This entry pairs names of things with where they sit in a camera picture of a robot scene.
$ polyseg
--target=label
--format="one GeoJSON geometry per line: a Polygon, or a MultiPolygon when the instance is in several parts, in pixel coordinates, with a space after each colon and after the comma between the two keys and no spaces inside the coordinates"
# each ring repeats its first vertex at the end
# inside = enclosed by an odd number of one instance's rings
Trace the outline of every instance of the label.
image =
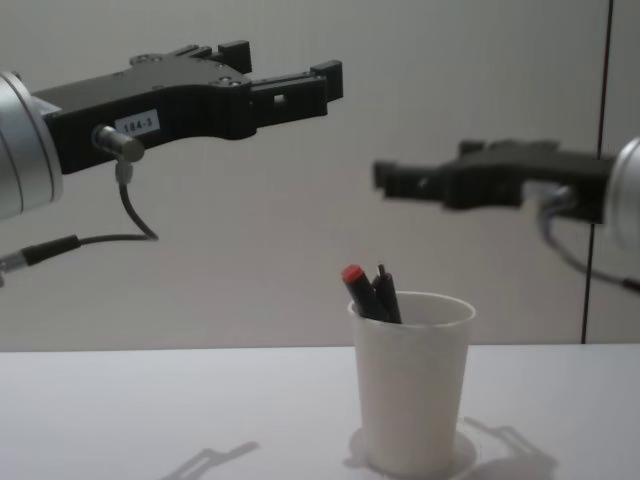
{"type": "Polygon", "coordinates": [[[42,100],[41,98],[32,96],[31,99],[36,105],[36,108],[40,111],[40,115],[42,115],[43,117],[45,115],[49,115],[50,113],[55,113],[62,110],[60,107],[54,105],[53,103],[42,100]]]}
{"type": "Polygon", "coordinates": [[[120,118],[115,122],[115,129],[120,133],[135,137],[144,133],[160,130],[158,111],[149,110],[128,117],[120,118]]]}

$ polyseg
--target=gray wall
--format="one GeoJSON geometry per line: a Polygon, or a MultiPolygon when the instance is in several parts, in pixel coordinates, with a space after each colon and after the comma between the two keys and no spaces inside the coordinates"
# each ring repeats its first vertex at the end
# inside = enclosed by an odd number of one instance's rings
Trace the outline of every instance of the gray wall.
{"type": "MultiPolygon", "coordinates": [[[[617,152],[640,134],[640,65],[636,0],[616,0],[605,115],[604,148],[617,152]]],[[[622,276],[640,276],[637,252],[623,252],[598,230],[593,256],[594,268],[622,276]]],[[[640,341],[640,299],[615,287],[594,283],[589,306],[589,342],[640,341]]]]}
{"type": "MultiPolygon", "coordinates": [[[[32,90],[120,70],[134,54],[243,38],[257,76],[343,60],[345,99],[247,141],[148,152],[132,198],[161,242],[86,248],[11,276],[0,349],[347,344],[339,271],[378,260],[400,288],[474,303],[476,342],[578,342],[584,278],[532,218],[383,203],[370,164],[435,164],[464,137],[595,149],[606,3],[3,0],[1,67],[32,90]]],[[[4,222],[2,251],[133,230],[111,165],[65,189],[4,222]]],[[[586,255],[587,227],[560,234],[586,255]]]]}

